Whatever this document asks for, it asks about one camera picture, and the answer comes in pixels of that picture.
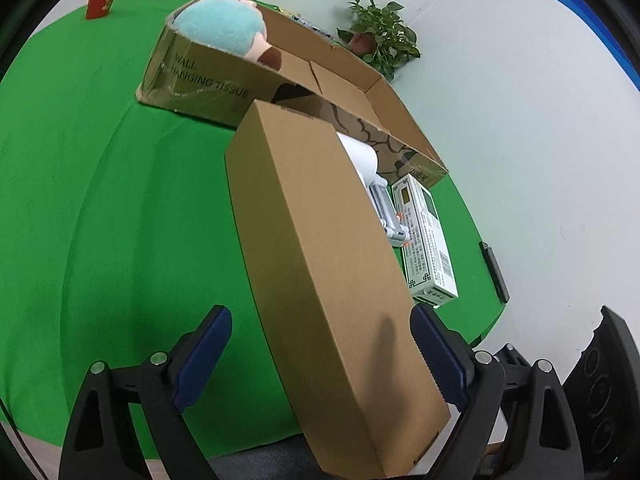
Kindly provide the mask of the right potted green plant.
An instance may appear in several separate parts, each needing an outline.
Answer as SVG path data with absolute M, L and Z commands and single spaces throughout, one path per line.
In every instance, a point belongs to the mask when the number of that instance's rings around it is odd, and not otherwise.
M 408 63 L 421 57 L 416 32 L 399 15 L 396 1 L 378 6 L 374 0 L 350 0 L 349 28 L 336 30 L 337 38 L 387 81 Z

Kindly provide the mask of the large open cardboard box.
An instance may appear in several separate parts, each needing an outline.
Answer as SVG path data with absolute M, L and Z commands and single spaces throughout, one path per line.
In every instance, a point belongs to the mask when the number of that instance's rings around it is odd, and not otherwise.
M 412 174 L 430 188 L 448 174 L 404 102 L 386 79 L 349 50 L 292 18 L 250 1 L 264 19 L 267 42 L 280 52 L 278 70 L 256 55 L 236 55 L 191 40 L 168 15 L 137 100 L 183 115 L 237 127 L 255 101 L 317 117 L 378 153 L 388 182 Z

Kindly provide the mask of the white hair dryer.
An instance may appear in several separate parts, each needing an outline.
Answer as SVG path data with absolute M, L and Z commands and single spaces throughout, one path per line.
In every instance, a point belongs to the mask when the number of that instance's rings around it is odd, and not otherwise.
M 352 166 L 364 186 L 369 186 L 378 173 L 378 155 L 372 146 L 358 141 L 351 136 L 337 133 L 338 140 L 341 141 Z

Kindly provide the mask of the green tablecloth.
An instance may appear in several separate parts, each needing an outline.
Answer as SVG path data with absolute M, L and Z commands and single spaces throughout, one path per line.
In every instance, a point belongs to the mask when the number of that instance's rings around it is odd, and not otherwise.
M 231 340 L 184 417 L 204 453 L 298 433 L 247 279 L 224 153 L 232 131 L 140 104 L 166 16 L 115 0 L 30 38 L 1 83 L 1 396 L 61 445 L 89 366 L 136 365 L 211 307 Z

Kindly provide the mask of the long brown cardboard box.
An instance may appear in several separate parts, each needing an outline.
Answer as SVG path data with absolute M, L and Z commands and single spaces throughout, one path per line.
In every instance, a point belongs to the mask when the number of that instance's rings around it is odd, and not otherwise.
M 260 322 L 320 467 L 399 477 L 449 410 L 409 330 L 412 298 L 335 129 L 253 103 L 226 166 Z

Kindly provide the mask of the small packets on table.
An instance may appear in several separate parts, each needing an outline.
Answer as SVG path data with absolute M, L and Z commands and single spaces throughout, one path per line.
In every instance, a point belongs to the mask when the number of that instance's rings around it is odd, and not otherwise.
M 299 25 L 304 26 L 306 29 L 312 30 L 313 32 L 315 32 L 316 34 L 329 39 L 329 40 L 334 40 L 334 37 L 327 32 L 326 30 L 322 29 L 320 26 L 314 24 L 311 21 L 306 20 L 306 18 L 303 18 L 299 13 L 293 12 L 293 11 L 289 11 L 283 8 L 279 9 L 279 12 L 286 16 L 287 18 L 289 18 L 290 20 L 298 23 Z

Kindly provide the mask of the pink teal plush toy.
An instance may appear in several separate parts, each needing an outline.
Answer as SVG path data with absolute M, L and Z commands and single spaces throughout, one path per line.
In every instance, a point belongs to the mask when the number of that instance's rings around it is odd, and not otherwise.
M 282 67 L 282 53 L 268 41 L 266 22 L 253 1 L 198 0 L 175 17 L 174 26 L 198 44 L 273 70 Z

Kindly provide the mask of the black remote on table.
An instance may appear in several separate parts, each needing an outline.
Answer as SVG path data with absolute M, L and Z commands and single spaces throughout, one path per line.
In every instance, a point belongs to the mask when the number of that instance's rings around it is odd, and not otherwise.
M 491 277 L 492 284 L 496 294 L 502 304 L 507 304 L 510 300 L 510 292 L 506 287 L 506 281 L 503 278 L 498 260 L 492 248 L 485 242 L 479 242 L 478 247 L 484 258 L 487 270 Z

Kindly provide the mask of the white green medicine box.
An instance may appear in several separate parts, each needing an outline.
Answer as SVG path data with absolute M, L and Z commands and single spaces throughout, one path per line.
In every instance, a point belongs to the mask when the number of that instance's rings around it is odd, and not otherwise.
M 411 174 L 392 185 L 401 223 L 409 230 L 402 264 L 410 295 L 438 309 L 458 298 L 454 269 L 432 194 Z

